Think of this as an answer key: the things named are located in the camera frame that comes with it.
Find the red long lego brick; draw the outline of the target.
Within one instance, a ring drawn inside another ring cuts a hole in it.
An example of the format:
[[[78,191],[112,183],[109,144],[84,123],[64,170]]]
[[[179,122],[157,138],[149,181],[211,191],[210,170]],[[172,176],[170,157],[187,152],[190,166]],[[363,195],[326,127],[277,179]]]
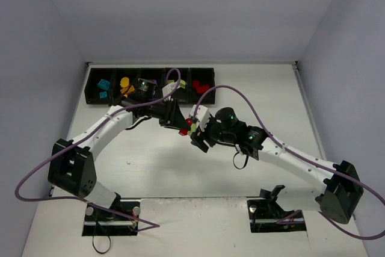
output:
[[[182,129],[179,130],[178,134],[181,136],[191,135],[189,134],[190,126],[193,122],[190,118],[186,119],[186,126],[184,126]]]

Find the yellow green lego brick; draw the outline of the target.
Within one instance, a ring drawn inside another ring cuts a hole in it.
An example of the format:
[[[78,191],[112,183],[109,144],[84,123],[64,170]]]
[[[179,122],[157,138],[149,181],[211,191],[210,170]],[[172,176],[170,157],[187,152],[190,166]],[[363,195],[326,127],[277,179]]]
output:
[[[196,124],[192,123],[190,126],[189,134],[192,134],[196,130],[196,127],[197,127]]]

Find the lime green lego brick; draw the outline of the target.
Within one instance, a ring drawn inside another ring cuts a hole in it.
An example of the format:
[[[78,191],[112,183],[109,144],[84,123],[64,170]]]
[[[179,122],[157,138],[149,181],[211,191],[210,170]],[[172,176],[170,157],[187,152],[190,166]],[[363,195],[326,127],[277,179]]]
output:
[[[186,89],[186,82],[184,80],[180,80],[179,86],[183,89]]]

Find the red small lego brick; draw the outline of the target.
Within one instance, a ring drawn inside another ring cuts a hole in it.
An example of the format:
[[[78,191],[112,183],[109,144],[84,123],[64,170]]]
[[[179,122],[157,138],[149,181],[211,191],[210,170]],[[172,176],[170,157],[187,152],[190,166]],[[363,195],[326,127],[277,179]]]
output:
[[[192,87],[193,88],[199,88],[200,87],[200,81],[192,81]]]

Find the orange yellow lego brick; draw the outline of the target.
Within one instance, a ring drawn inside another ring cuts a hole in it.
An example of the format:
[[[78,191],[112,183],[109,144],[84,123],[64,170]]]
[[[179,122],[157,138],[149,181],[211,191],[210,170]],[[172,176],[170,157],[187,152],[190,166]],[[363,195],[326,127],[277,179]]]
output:
[[[130,86],[130,79],[128,77],[123,77],[120,80],[120,86],[121,88],[127,88]]]

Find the red curved lego brick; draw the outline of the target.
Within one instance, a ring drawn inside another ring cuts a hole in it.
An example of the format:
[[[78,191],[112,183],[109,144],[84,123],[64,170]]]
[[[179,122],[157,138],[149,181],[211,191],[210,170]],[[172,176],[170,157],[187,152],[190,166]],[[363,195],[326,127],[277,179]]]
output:
[[[195,90],[199,95],[203,95],[210,89],[210,86],[205,84],[205,85],[198,85]]]

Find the small teal lego brick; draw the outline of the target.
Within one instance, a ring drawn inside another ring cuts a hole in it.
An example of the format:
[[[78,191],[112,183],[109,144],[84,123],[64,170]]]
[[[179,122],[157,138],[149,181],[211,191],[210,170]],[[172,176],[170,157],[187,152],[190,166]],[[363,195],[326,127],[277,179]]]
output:
[[[107,92],[106,91],[103,91],[103,92],[100,92],[99,93],[99,97],[101,98],[101,99],[103,99],[103,98],[107,98]]]

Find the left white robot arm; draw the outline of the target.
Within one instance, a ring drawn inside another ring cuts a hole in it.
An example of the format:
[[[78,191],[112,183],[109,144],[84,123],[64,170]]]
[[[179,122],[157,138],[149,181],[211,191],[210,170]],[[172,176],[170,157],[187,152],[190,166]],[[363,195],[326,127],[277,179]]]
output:
[[[48,181],[86,202],[117,209],[120,195],[97,181],[94,162],[101,151],[141,117],[156,118],[159,125],[166,128],[190,128],[180,111],[177,99],[168,98],[157,104],[120,111],[123,107],[152,101],[154,90],[153,81],[140,78],[128,98],[119,99],[117,105],[111,106],[109,111],[83,134],[69,141],[58,140],[54,144],[52,154],[55,155],[64,149],[68,151],[51,161]]]

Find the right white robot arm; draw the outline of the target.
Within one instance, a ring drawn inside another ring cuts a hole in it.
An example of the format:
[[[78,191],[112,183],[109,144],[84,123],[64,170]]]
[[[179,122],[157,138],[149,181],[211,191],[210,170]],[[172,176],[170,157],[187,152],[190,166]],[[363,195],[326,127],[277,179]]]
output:
[[[230,146],[239,155],[279,167],[320,193],[314,198],[316,209],[337,223],[349,223],[364,192],[355,183],[359,177],[351,163],[336,164],[277,144],[262,128],[240,121],[231,107],[212,115],[207,107],[195,105],[189,118],[191,142],[203,152],[215,145]]]

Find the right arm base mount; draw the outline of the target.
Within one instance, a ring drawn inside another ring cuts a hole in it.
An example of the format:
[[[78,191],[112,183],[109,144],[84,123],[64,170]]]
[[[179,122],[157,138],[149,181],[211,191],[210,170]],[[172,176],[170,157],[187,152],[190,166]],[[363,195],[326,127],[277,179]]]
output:
[[[250,231],[259,233],[305,232],[304,215],[300,210],[285,211],[278,203],[284,185],[276,185],[272,191],[260,190],[256,199],[247,199]]]

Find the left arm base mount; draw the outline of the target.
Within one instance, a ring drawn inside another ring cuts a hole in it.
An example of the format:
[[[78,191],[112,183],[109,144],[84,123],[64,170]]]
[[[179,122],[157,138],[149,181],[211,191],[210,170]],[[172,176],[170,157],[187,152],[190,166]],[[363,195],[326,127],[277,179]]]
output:
[[[87,205],[82,228],[83,237],[137,236],[138,222]]]

